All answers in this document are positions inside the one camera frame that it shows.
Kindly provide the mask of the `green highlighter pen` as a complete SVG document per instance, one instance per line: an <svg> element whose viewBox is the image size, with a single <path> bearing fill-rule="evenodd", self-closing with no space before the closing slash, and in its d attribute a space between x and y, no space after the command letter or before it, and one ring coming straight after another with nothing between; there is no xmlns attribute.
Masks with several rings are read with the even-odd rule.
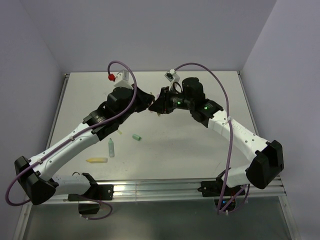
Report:
<svg viewBox="0 0 320 240"><path fill-rule="evenodd" d="M108 140L108 154L110 158L115 157L115 146L113 140L110 138Z"/></svg>

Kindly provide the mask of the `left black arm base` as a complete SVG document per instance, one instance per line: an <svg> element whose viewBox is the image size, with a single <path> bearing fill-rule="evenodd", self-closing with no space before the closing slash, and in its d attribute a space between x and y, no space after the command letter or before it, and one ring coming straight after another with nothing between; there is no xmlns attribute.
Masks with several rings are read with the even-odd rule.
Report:
<svg viewBox="0 0 320 240"><path fill-rule="evenodd" d="M97 221L109 217L113 213L113 207L107 202L113 199L113 184L94 184L89 190L82 194L69 194L69 202L89 201L91 203L78 203L78 212L86 220ZM96 216L102 207L107 207L108 213Z"/></svg>

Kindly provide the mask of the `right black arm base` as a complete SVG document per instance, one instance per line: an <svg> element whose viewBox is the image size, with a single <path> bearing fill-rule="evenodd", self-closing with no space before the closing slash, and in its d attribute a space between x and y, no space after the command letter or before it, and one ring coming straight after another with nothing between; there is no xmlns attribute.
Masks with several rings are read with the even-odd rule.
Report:
<svg viewBox="0 0 320 240"><path fill-rule="evenodd" d="M202 197L204 198L208 198L208 197L216 198L214 200L214 203L217 207L219 204L222 187L223 187L223 182L220 180L201 181L200 187L197 189L197 191L200 192L202 194ZM235 187L226 186L223 193L223 198L221 201L220 208L222 209L224 206L226 206L229 200L238 192L240 192L238 196L245 196L246 191L244 189L243 190L241 189L242 189L241 185L238 185Z"/></svg>

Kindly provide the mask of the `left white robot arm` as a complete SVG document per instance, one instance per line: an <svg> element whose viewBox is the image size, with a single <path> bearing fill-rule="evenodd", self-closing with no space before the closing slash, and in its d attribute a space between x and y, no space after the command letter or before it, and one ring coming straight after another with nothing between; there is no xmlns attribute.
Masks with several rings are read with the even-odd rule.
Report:
<svg viewBox="0 0 320 240"><path fill-rule="evenodd" d="M15 171L29 200L40 205L56 195L95 198L99 186L89 173L59 176L57 171L83 150L117 131L131 114L146 110L154 99L140 89L116 87L106 101L62 140L31 158L19 157L14 162Z"/></svg>

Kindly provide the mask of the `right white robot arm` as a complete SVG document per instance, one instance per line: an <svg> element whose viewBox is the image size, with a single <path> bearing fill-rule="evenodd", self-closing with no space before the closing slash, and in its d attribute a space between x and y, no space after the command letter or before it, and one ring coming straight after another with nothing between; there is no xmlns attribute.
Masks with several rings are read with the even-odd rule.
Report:
<svg viewBox="0 0 320 240"><path fill-rule="evenodd" d="M206 98L203 85L196 77L184 79L181 92L169 86L163 87L148 109L158 114L170 114L175 109L187 110L195 121L232 140L233 146L244 154L249 163L230 168L219 176L216 189L222 195L247 184L263 190L284 169L281 143L267 141L229 117L222 106Z"/></svg>

